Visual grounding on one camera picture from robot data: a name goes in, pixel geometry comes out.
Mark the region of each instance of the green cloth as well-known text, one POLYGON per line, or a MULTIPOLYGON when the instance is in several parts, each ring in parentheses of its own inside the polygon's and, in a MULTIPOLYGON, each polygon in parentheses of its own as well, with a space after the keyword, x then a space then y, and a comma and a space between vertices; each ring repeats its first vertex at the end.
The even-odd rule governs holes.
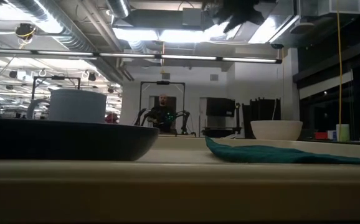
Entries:
POLYGON ((280 164, 359 164, 360 158, 315 154, 297 149, 272 146, 226 146, 206 137, 211 152, 227 162, 280 163, 280 164))

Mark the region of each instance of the dark bowl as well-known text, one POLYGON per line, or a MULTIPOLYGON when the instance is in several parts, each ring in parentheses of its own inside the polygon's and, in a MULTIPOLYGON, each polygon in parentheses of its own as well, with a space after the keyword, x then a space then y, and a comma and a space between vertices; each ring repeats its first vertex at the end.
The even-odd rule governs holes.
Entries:
POLYGON ((141 126, 0 118, 0 159, 135 161, 158 133, 141 126))

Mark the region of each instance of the white wall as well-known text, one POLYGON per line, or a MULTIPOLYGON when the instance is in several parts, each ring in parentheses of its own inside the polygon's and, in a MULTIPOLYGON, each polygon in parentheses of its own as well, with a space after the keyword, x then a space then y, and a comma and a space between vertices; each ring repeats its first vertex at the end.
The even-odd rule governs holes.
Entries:
MULTIPOLYGON (((139 98, 140 98, 140 81, 156 82, 161 80, 161 68, 139 68, 128 67, 128 71, 136 79, 135 82, 128 82, 123 84, 123 99, 122 99, 122 112, 120 117, 121 124, 134 124, 135 118, 139 111, 139 98)), ((186 99, 185 110, 189 111, 191 118, 188 120, 188 126, 197 133, 199 121, 199 99, 202 97, 218 97, 226 98, 226 79, 227 74, 221 72, 219 68, 192 68, 191 70, 183 67, 166 67, 165 72, 171 74, 171 82, 185 82, 186 83, 186 99), (210 75, 218 74, 219 81, 211 82, 210 75)), ((177 110, 182 108, 182 93, 173 85, 170 86, 157 86, 150 85, 143 92, 141 100, 141 108, 150 108, 148 99, 150 96, 158 96, 162 93, 168 96, 175 96, 177 98, 177 110)), ((180 132, 182 119, 177 119, 176 129, 180 132)))

